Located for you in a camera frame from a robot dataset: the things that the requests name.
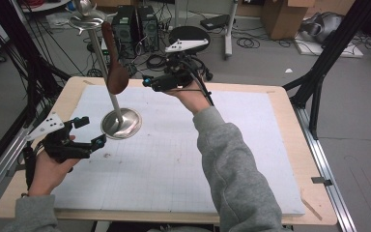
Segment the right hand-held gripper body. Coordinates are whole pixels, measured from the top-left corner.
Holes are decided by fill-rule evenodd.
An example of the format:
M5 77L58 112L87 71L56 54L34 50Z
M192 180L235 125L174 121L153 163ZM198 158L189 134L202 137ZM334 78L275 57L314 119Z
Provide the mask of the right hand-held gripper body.
M183 88L195 81L202 90L205 97L208 92L200 73L201 64L196 62L186 51L195 47L207 44L204 41L180 41L177 40L165 48L167 54L166 66L167 72L164 76L165 92L175 88Z

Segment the black round stool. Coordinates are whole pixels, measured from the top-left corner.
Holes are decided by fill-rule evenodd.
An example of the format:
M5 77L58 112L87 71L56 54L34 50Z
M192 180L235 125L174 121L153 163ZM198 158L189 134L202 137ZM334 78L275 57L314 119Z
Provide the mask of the black round stool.
M211 37L210 35L203 29L195 26L180 26L174 28L168 37L168 42L170 44L175 43L177 40L180 41L204 41L206 40L208 43L195 47L193 49L187 50L185 53L190 55L196 62L200 63L200 70L202 74L208 81L211 81L214 75L210 72L210 70L205 66L205 64L198 59L197 53L204 51L206 48L209 47Z

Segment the large cardboard box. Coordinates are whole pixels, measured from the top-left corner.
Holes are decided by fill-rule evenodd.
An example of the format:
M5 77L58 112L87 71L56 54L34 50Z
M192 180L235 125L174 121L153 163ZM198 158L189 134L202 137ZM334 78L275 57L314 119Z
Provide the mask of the large cardboard box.
M273 40L292 39L315 0L265 0L261 22Z

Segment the black frame post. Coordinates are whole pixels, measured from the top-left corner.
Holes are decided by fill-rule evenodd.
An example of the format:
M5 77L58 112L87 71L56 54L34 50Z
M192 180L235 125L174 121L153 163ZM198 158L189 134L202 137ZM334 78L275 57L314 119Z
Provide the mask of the black frame post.
M371 18L371 0L356 0L312 68L303 76L283 85L286 91L298 87L290 102L299 109L305 109L308 100L312 99L308 129L316 140L318 140L318 117L325 77L369 18Z
M0 35L0 44L9 55L25 86L27 104L11 127L0 140L0 158L10 139L22 126L30 126L37 118L37 106L43 100L54 101L60 95L63 87L55 76L69 80L71 76L43 58L30 34L19 18L12 0L0 0L0 25L9 37L10 45L4 42Z

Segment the person's left hand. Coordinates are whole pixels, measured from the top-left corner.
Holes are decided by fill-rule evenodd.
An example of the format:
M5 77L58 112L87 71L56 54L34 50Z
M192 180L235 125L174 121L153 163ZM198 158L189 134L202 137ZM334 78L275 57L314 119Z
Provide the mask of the person's left hand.
M80 159L66 159L59 163L52 159L46 150L37 155L33 182L28 189L29 196L49 195L58 187L70 170L80 162Z

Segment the black computer tower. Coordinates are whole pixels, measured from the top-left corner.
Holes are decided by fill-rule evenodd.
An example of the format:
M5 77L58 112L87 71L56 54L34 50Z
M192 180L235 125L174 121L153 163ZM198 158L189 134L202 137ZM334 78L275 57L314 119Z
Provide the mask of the black computer tower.
M133 59L137 40L136 25L130 16L115 15L112 30L118 53L123 58Z
M152 6L139 6L137 8L139 27L141 28L141 41L146 52L158 51L157 17Z

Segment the grey bag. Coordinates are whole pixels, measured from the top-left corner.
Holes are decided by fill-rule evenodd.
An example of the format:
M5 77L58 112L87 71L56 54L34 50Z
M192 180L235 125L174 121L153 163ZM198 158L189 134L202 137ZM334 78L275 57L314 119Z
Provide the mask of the grey bag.
M306 32L319 44L324 44L338 29L344 16L333 12L315 13L300 25L300 32Z

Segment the metal stand with round base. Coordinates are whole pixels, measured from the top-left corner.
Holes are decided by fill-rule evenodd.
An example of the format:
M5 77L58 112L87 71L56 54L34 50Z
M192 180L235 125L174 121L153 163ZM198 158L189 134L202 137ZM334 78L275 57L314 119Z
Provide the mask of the metal stand with round base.
M109 14L97 10L97 6L93 5L90 0L71 1L76 8L76 13L71 14L69 25L78 29L79 35L83 32L88 33L106 86L110 65L107 66L105 63L96 30L101 30L101 25L107 21ZM101 120L101 131L111 139L126 139L135 135L142 125L140 114L134 109L121 107L118 103L117 95L111 94L108 89L107 93L113 109Z

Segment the brown wooden rice spoon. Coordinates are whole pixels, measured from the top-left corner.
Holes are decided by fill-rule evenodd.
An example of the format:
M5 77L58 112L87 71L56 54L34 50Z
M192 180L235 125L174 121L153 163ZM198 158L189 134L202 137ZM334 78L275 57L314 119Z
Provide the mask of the brown wooden rice spoon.
M123 67L118 60L118 53L114 42L111 24L105 21L101 25L101 32L110 56L110 66L106 86L111 94L118 95L122 93L128 86L128 70Z

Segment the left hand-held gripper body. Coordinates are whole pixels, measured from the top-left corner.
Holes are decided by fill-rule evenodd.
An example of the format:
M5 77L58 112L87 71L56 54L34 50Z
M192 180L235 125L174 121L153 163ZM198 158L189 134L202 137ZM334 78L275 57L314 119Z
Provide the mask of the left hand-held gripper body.
M91 143L71 140L70 132L75 129L72 120L63 122L56 112L52 112L27 135L26 140L32 141L42 136L41 144L44 149L58 162L67 159L88 159L92 153Z

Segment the white gridded mat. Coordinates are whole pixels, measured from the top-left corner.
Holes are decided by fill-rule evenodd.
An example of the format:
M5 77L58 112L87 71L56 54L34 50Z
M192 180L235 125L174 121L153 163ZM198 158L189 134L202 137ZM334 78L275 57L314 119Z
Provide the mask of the white gridded mat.
M304 215L270 94L214 91L212 98L224 120L241 130L282 213ZM128 87L118 101L139 112L140 130L130 138L108 139L80 161L54 190L56 208L214 212L191 113L177 99L144 87Z

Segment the person's right hand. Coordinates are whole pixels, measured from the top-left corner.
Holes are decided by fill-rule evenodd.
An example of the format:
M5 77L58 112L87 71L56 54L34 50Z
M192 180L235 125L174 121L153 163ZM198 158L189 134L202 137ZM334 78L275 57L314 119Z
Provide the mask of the person's right hand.
M166 91L166 94L177 98L193 115L211 106L195 81L186 87Z

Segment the flat black device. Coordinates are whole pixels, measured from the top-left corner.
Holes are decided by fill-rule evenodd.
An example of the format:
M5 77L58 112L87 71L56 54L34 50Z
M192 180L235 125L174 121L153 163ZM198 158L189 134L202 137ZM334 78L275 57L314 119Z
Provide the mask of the flat black device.
M200 21L200 25L206 30L214 30L226 26L230 21L231 16L228 14L222 14L215 17L203 19Z

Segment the silver aluminium rail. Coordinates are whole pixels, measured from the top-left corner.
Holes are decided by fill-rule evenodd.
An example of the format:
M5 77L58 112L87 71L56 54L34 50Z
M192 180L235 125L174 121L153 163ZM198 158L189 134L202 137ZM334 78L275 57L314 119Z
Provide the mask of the silver aluminium rail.
M336 214L337 221L342 232L357 232L352 216L341 194L336 178L331 171L328 159L318 138L314 138L310 125L310 117L305 109L295 107L294 111L300 123L300 127L310 148L311 155L320 173L322 184L328 193L329 200Z
M0 157L0 184L12 170L21 150L25 147L26 137L29 131L29 128L21 128L9 140L9 144L4 147L2 156Z

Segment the round white low table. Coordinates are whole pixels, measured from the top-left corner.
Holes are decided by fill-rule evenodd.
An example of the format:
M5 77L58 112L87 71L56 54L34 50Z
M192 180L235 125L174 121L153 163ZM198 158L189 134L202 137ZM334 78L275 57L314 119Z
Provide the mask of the round white low table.
M65 7L70 1L71 0L17 0L17 3L25 13L36 13Z

